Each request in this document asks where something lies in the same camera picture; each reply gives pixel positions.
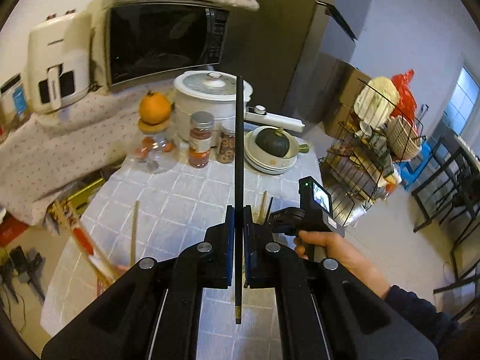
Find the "dark blue right sleeve forearm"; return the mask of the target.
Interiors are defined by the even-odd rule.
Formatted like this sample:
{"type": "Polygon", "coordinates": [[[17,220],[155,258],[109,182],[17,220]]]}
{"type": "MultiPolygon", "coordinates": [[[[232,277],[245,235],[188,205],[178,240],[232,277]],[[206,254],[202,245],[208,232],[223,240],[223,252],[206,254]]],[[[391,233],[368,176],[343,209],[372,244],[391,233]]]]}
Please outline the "dark blue right sleeve forearm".
{"type": "Polygon", "coordinates": [[[391,286],[385,302],[436,347],[439,359],[457,358],[456,340],[461,328],[448,314],[397,285],[391,286]]]}

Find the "person's right hand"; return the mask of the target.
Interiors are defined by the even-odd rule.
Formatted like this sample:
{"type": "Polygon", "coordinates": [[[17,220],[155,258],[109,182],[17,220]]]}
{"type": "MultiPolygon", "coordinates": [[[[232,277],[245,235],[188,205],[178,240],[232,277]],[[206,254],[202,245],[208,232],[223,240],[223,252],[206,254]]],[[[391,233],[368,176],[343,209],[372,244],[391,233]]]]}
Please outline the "person's right hand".
{"type": "Polygon", "coordinates": [[[323,247],[328,258],[337,260],[377,296],[385,299],[388,295],[391,286],[382,272],[354,245],[337,233],[300,230],[294,243],[295,252],[305,259],[308,259],[307,247],[309,245],[323,247]]]}

